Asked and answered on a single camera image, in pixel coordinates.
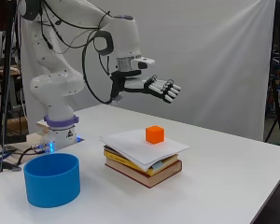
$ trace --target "black cable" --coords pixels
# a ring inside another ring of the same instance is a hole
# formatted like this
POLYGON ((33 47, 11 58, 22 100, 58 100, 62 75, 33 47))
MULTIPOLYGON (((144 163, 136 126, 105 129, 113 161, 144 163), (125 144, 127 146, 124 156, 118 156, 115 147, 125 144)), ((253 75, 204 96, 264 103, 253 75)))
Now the black cable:
POLYGON ((100 61, 100 65, 102 66, 103 70, 105 71, 105 73, 110 76, 110 73, 107 71, 107 69, 105 69, 104 65, 103 65, 103 62, 102 62, 102 57, 101 57, 101 54, 99 54, 99 61, 100 61))
POLYGON ((77 26, 77 25, 74 25, 74 24, 72 24, 72 23, 70 23, 70 22, 68 22, 68 21, 63 20, 60 16, 58 16, 58 15, 53 11, 53 9, 49 6, 49 4, 47 3, 46 0, 42 0, 42 1, 45 3, 46 7, 54 14, 55 17, 57 17, 60 21, 66 23, 67 25, 76 27, 76 28, 78 28, 78 29, 84 29, 84 30, 93 30, 93 29, 95 30, 95 29, 97 29, 97 27, 83 27, 83 26, 77 26))
POLYGON ((83 77, 84 77, 84 81, 86 83, 86 86, 88 88, 88 90, 91 92, 92 96, 100 103, 102 104, 105 104, 105 105, 110 105, 112 103, 112 99, 109 99, 108 101, 103 101, 101 100, 95 93, 94 91, 92 90, 89 82, 88 82, 88 79, 87 79, 87 75, 86 75, 86 69, 85 69, 85 62, 86 62, 86 51, 87 51, 87 47, 88 45, 90 44, 90 42, 93 41, 94 37, 92 37, 91 39, 90 38, 91 35, 89 35, 88 37, 88 43, 85 45, 83 51, 82 51, 82 72, 83 72, 83 77))
POLYGON ((46 7, 45 7, 45 6, 43 6, 43 7, 44 7, 45 12, 46 12, 46 14, 47 14, 47 18, 48 18, 48 20, 49 20, 50 26, 53 28, 53 30, 54 30, 56 36, 60 39, 60 41, 62 41, 62 42, 68 47, 68 49, 67 49, 65 52, 63 52, 63 53, 57 52, 57 51, 54 50, 54 48, 52 48, 52 50, 53 50, 55 53, 58 53, 58 54, 65 54, 69 49, 80 49, 80 48, 83 48, 83 47, 86 45, 86 43, 85 43, 85 44, 80 45, 80 46, 72 46, 72 44, 73 44, 73 42, 75 41, 75 39, 77 39, 79 36, 85 34, 85 33, 88 32, 89 30, 87 30, 86 32, 82 33, 81 35, 76 36, 76 37, 72 40, 72 42, 71 42, 70 44, 67 44, 67 43, 63 40, 63 37, 59 34, 59 31, 56 29, 56 27, 55 27, 55 25, 53 24, 53 22, 51 21, 51 19, 49 18, 49 14, 48 14, 48 12, 47 12, 46 7))
POLYGON ((42 150, 42 151, 39 151, 39 152, 36 152, 36 153, 31 153, 31 154, 27 154, 27 152, 31 151, 31 150, 34 150, 33 148, 29 147, 27 148, 26 150, 24 150, 21 154, 21 156, 19 157, 18 159, 18 162, 17 162, 17 166, 21 165, 21 160, 24 156, 33 156, 33 155, 39 155, 39 154, 43 154, 45 153, 45 150, 42 150))
MULTIPOLYGON (((107 15, 109 15, 109 14, 110 14, 110 11, 106 12, 106 13, 104 14, 104 16, 101 18, 101 20, 100 20, 100 22, 99 22, 99 24, 98 24, 98 26, 97 26, 98 29, 101 28, 101 23, 102 23, 104 17, 107 16, 107 15)), ((92 88, 91 88, 91 86, 90 86, 90 84, 89 84, 89 82, 88 82, 88 79, 87 79, 86 69, 85 69, 86 52, 87 52, 87 47, 88 47, 88 45, 94 40, 94 37, 91 38, 91 34, 92 34, 92 33, 93 33, 93 32, 91 32, 91 33, 89 34, 89 36, 88 36, 88 38, 87 38, 88 41, 87 41, 87 43, 86 43, 86 45, 85 45, 85 47, 83 48, 83 51, 82 51, 82 72, 83 72, 83 77, 84 77, 85 84, 86 84, 88 90, 91 92, 92 96, 93 96, 98 102, 100 102, 101 104, 110 105, 110 104, 112 103, 113 99, 110 98, 108 101, 103 101, 103 100, 101 100, 101 99, 94 93, 94 91, 92 90, 92 88)))

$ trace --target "white paper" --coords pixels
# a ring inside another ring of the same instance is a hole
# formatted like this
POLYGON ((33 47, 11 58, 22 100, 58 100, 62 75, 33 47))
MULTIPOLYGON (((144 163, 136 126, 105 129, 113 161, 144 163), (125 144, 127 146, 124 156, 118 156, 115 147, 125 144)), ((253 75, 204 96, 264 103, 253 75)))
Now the white paper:
POLYGON ((144 129, 110 134, 104 136, 102 141, 144 171, 157 161, 189 149, 189 146, 169 138, 156 145, 150 144, 146 141, 146 131, 144 129))

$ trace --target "table surface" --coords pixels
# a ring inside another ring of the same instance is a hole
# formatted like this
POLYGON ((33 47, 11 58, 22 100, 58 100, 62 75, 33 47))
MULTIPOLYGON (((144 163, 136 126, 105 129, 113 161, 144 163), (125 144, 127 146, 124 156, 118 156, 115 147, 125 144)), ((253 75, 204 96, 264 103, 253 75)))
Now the table surface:
POLYGON ((78 156, 81 193, 52 209, 26 200, 23 172, 0 174, 1 223, 247 224, 280 181, 280 147, 145 114, 98 105, 77 112, 86 140, 62 152, 78 156), (160 125, 188 144, 183 171, 147 189, 104 165, 109 133, 160 125))

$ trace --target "blue bowl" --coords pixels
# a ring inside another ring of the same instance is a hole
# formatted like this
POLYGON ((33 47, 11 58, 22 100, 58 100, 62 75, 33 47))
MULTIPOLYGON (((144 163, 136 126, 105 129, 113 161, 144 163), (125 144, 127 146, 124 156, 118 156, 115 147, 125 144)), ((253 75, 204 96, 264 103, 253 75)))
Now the blue bowl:
POLYGON ((80 193, 77 157, 54 153, 29 161, 24 166, 28 202, 51 208, 72 202, 80 193))

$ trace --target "robotic arm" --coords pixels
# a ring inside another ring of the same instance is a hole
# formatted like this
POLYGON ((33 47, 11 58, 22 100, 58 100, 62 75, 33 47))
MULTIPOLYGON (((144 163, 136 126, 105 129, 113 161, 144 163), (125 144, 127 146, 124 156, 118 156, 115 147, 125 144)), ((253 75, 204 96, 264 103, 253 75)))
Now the robotic arm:
POLYGON ((110 101, 117 101, 122 91, 142 92, 171 103, 180 88, 172 80, 157 80, 156 76, 141 78, 141 71, 155 61, 142 57, 136 22, 131 16, 111 17, 86 0, 20 0, 19 11, 28 21, 32 46, 39 64, 49 70, 35 77, 30 90, 48 110, 45 121, 50 126, 46 141, 55 143, 56 149, 76 142, 75 123, 78 118, 64 101, 64 96, 76 94, 84 88, 83 76, 72 68, 60 51, 56 25, 60 22, 86 30, 95 30, 96 51, 114 55, 118 70, 111 73, 113 81, 110 101))

